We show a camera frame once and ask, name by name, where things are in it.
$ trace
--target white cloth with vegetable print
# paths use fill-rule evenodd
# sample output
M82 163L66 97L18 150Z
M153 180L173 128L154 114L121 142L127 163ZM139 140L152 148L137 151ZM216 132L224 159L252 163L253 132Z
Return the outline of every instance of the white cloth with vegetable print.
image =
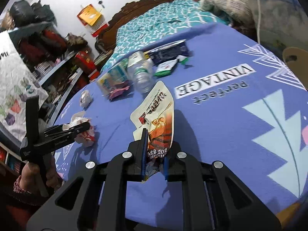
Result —
M15 49L7 31L0 33L0 122L19 141L26 135L26 99L47 92L39 85Z

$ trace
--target table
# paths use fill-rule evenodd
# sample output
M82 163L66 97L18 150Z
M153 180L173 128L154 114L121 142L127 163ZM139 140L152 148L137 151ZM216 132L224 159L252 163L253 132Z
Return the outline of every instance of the table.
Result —
M142 50L180 39L187 39L192 57L161 79L174 97L174 141L202 162L223 161L273 213L301 199L308 188L308 94L299 80L272 53L221 24L186 29ZM136 129L130 114L143 100L133 87L112 102L95 83L84 89L94 98L85 116L97 142L56 152L65 180L87 161L104 163L127 150ZM83 90L56 124L83 110ZM182 209L181 183L168 183L161 173L127 184L128 219L182 230Z

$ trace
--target plastic storage bin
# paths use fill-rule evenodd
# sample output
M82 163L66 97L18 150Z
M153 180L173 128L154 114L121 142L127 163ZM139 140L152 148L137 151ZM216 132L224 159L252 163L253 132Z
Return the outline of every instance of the plastic storage bin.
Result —
M258 26L257 0L248 0ZM308 17L298 0L260 0L260 42L282 59L286 47L308 50Z

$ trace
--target white cable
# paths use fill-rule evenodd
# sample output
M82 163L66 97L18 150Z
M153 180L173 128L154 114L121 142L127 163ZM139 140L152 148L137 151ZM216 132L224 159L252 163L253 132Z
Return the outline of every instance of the white cable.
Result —
M261 44L260 42L260 25L261 25L261 4L260 0L257 0L258 3L258 25L257 25L257 39L258 39L258 44Z

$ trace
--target carved headboard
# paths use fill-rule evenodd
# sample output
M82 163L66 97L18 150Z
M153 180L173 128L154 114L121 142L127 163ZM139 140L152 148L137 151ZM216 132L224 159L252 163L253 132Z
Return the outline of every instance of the carved headboard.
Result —
M114 50L116 46L116 34L121 26L140 15L143 15L159 4L173 1L174 0L140 0L138 2L127 3L121 11L116 13L111 21L108 22L109 27L99 34L99 42L104 44L104 49L107 52Z

